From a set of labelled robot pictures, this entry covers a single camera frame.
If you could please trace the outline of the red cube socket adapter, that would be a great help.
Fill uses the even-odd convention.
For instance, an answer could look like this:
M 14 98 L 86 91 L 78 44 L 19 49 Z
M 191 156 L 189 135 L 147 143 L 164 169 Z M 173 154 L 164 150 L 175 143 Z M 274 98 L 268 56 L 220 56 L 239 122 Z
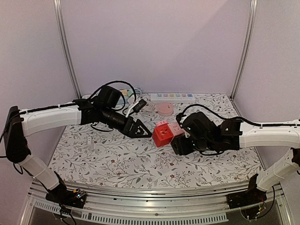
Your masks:
M 152 139 L 158 148 L 170 144 L 173 138 L 174 134 L 168 124 L 163 124 L 154 128 Z

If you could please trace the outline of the light pink cube socket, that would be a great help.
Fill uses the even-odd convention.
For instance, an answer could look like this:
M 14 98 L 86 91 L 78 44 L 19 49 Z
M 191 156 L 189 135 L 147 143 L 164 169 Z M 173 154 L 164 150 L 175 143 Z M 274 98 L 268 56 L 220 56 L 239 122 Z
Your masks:
M 169 123 L 168 127 L 173 136 L 179 136 L 185 133 L 184 129 L 182 129 L 177 122 Z

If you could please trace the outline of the pink plug adapter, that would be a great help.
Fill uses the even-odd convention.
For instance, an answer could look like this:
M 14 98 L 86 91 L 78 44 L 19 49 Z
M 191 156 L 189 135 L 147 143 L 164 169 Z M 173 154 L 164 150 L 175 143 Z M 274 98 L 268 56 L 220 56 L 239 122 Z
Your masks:
M 164 125 L 167 125 L 167 124 L 168 124 L 168 121 L 167 121 L 167 120 L 162 120 L 162 121 L 160 121 L 160 122 L 158 122 L 158 123 L 156 124 L 156 127 L 164 126 Z

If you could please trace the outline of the dark green cube socket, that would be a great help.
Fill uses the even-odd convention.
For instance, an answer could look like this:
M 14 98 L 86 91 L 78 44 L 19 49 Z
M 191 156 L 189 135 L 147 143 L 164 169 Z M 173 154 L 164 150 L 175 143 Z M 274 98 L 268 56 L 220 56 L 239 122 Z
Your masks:
M 195 151 L 192 141 L 184 135 L 176 136 L 171 141 L 171 147 L 176 155 L 186 156 Z

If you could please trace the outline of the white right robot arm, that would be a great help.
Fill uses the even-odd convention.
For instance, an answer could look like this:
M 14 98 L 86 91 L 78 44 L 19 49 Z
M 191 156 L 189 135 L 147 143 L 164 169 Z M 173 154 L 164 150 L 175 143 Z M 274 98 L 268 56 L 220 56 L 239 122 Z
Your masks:
M 257 123 L 243 117 L 226 119 L 216 125 L 203 112 L 186 115 L 187 106 L 176 115 L 176 121 L 184 130 L 184 135 L 173 140 L 173 149 L 178 155 L 190 151 L 211 151 L 214 155 L 227 150 L 252 147 L 288 147 L 286 154 L 265 171 L 250 178 L 242 200 L 253 204 L 273 185 L 300 169 L 300 121 L 280 123 Z

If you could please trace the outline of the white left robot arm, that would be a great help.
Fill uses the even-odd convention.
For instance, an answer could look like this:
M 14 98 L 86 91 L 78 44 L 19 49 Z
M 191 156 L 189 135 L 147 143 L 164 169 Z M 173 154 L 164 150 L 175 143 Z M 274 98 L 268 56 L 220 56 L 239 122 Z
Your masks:
M 152 133 L 139 119 L 134 120 L 129 112 L 126 115 L 120 114 L 116 109 L 122 93 L 111 87 L 111 84 L 112 82 L 102 85 L 88 98 L 62 105 L 30 110 L 12 106 L 0 136 L 5 147 L 3 158 L 18 164 L 37 179 L 59 203 L 66 203 L 70 194 L 63 180 L 41 159 L 32 155 L 26 138 L 53 128 L 92 123 L 107 125 L 129 138 L 150 138 Z

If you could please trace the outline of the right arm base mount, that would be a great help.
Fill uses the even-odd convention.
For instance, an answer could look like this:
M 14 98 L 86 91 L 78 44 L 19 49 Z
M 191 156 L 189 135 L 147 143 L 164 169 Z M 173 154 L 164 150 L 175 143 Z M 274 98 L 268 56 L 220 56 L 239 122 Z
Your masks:
M 266 191 L 257 188 L 258 174 L 253 175 L 245 191 L 235 192 L 226 196 L 226 202 L 230 209 L 240 208 L 267 200 Z

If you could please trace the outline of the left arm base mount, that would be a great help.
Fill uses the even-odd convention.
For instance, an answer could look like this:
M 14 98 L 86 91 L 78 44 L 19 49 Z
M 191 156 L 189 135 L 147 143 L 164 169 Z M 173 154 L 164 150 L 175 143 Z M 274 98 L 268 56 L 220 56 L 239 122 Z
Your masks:
M 87 192 L 80 188 L 67 190 L 62 178 L 55 172 L 58 177 L 59 184 L 53 190 L 47 190 L 45 199 L 61 205 L 83 209 Z

